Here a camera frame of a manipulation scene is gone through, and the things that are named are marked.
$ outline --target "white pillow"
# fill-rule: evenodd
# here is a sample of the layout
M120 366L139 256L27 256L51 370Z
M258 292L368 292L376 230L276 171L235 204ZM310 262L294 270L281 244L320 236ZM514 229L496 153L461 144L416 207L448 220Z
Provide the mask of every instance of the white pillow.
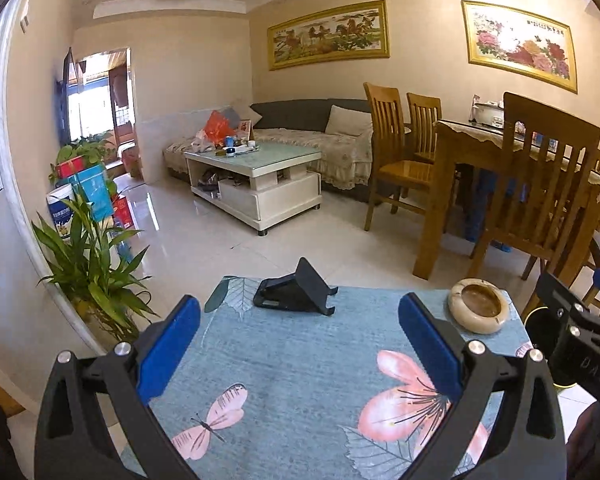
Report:
M359 137L362 134L371 134L373 129L371 114L332 105L329 123L324 132L330 135L341 134Z
M256 123L262 118L262 116L253 110L245 101L238 100L231 104L231 108L240 115L241 121L251 121L251 126L255 126Z

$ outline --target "stone ashtray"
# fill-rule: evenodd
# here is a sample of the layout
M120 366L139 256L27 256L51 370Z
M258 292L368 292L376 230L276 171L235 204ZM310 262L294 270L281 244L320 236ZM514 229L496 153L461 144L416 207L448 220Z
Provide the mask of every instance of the stone ashtray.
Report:
M449 310L467 330L492 334L509 319L509 303L495 285L468 278L457 282L449 292Z

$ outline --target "white coffee table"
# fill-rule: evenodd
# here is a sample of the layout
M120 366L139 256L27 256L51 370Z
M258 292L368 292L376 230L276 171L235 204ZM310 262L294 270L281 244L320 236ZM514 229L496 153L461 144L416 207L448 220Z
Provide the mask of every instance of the white coffee table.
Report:
M320 150L261 142L259 150L235 156L217 156L214 152L185 152L191 190L245 224L258 230L267 229L310 208L320 208L322 202L320 174L307 171L306 165L320 159ZM219 192L211 193L197 187L200 177L209 168L222 168L249 178L235 185L231 179L219 182Z

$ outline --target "framed painting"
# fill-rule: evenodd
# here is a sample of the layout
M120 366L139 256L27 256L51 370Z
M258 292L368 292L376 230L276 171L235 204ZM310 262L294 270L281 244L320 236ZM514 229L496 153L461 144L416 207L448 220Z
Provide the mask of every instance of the framed painting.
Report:
M531 12L462 1L469 63L535 77L578 93L571 29Z
M309 14L269 27L268 35L270 70L390 55L385 0Z

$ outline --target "gray sofa backrest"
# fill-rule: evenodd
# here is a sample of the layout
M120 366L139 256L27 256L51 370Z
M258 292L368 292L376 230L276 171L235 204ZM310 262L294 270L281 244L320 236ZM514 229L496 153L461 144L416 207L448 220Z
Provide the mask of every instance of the gray sofa backrest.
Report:
M329 122L331 105L349 110L371 113L368 101L364 99L295 99L293 101L272 101L256 103L251 108L262 118L254 128L286 128L287 130L306 130L323 132Z

